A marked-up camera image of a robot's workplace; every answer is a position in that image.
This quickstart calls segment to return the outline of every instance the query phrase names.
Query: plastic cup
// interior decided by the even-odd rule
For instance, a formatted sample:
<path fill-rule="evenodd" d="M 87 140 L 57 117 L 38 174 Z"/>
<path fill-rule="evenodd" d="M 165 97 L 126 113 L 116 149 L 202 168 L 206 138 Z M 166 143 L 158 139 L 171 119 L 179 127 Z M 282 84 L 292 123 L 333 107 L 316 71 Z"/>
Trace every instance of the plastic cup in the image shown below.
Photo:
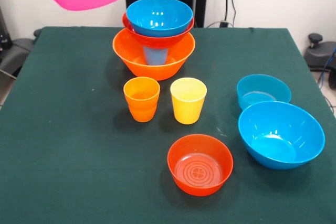
<path fill-rule="evenodd" d="M 159 66 L 165 65 L 167 62 L 168 48 L 166 49 L 154 49 L 149 47 L 143 47 L 145 60 L 148 65 Z"/>
<path fill-rule="evenodd" d="M 200 118 L 206 96 L 206 85 L 195 78 L 180 78 L 170 87 L 174 116 L 182 124 L 193 124 Z"/>
<path fill-rule="evenodd" d="M 133 118 L 141 123 L 152 120 L 156 112 L 160 85 L 149 77 L 136 77 L 124 85 L 124 95 Z"/>

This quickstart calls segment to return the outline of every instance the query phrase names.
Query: blue bowl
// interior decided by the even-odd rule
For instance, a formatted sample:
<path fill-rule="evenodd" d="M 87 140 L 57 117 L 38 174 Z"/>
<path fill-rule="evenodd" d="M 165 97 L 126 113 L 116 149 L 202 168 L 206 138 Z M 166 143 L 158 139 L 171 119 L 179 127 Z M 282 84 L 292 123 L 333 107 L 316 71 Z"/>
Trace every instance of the blue bowl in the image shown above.
<path fill-rule="evenodd" d="M 289 102 L 289 87 L 279 79 L 266 74 L 245 76 L 237 84 L 238 103 L 242 110 L 257 102 Z"/>
<path fill-rule="evenodd" d="M 253 104 L 241 113 L 238 127 L 251 156 L 271 169 L 296 168 L 324 148 L 324 132 L 318 121 L 289 103 Z"/>
<path fill-rule="evenodd" d="M 127 18 L 138 34 L 171 37 L 186 31 L 193 11 L 178 0 L 138 0 L 127 8 Z"/>

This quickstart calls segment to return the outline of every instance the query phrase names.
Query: bowl bottom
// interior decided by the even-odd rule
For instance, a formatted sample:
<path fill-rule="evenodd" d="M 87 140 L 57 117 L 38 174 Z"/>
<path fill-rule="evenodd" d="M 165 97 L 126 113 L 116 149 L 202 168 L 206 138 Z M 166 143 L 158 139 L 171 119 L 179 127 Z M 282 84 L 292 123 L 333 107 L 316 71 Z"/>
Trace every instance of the bowl bottom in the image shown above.
<path fill-rule="evenodd" d="M 203 153 L 182 157 L 176 164 L 175 175 L 183 183 L 194 187 L 215 186 L 223 180 L 218 162 Z"/>
<path fill-rule="evenodd" d="M 248 104 L 254 104 L 257 102 L 264 102 L 264 101 L 276 101 L 277 99 L 266 92 L 261 91 L 252 91 L 248 92 L 243 96 L 243 100 Z"/>
<path fill-rule="evenodd" d="M 251 147 L 259 154 L 281 162 L 293 162 L 296 152 L 290 142 L 279 135 L 268 134 L 253 139 Z"/>
<path fill-rule="evenodd" d="M 133 59 L 132 62 L 142 64 L 142 65 L 147 65 L 146 60 L 143 56 L 139 56 L 139 57 Z M 171 57 L 171 56 L 167 57 L 166 64 L 170 64 L 170 63 L 174 63 L 174 62 L 176 62 L 176 60 L 173 57 Z"/>

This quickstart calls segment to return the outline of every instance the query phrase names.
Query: orange cup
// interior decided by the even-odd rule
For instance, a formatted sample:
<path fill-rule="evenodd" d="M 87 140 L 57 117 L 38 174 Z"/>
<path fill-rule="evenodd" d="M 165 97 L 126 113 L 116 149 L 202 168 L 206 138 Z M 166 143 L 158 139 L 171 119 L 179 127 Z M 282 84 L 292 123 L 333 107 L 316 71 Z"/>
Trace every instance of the orange cup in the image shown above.
<path fill-rule="evenodd" d="M 136 77 L 124 85 L 124 95 L 133 118 L 141 123 L 152 120 L 156 112 L 160 85 L 149 77 Z"/>

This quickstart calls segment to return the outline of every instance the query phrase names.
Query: red bowl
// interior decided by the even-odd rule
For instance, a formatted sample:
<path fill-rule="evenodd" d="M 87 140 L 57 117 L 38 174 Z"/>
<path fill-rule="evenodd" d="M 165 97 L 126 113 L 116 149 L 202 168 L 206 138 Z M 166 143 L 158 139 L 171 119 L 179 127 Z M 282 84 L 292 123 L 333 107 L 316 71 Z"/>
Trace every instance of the red bowl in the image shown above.
<path fill-rule="evenodd" d="M 177 186 L 194 196 L 217 192 L 233 169 L 232 155 L 225 144 L 201 134 L 177 140 L 169 149 L 167 162 Z"/>
<path fill-rule="evenodd" d="M 176 35 L 176 36 L 161 37 L 161 38 L 160 37 L 147 37 L 147 36 L 137 34 L 133 30 L 130 21 L 127 19 L 126 13 L 124 13 L 124 15 L 122 16 L 122 22 L 125 28 L 127 29 L 127 31 L 131 34 L 131 36 L 143 46 L 155 48 L 155 49 L 163 49 L 163 48 L 170 48 L 174 44 L 177 44 L 178 42 L 180 42 L 184 38 L 184 36 L 186 36 L 189 33 L 189 31 L 194 27 L 195 19 L 192 18 L 185 32 L 179 35 Z"/>
<path fill-rule="evenodd" d="M 195 39 L 190 33 L 187 33 L 179 43 L 168 49 L 166 64 L 159 66 L 146 64 L 142 45 L 131 36 L 126 28 L 114 37 L 113 49 L 133 74 L 161 81 L 178 72 L 194 51 Z"/>

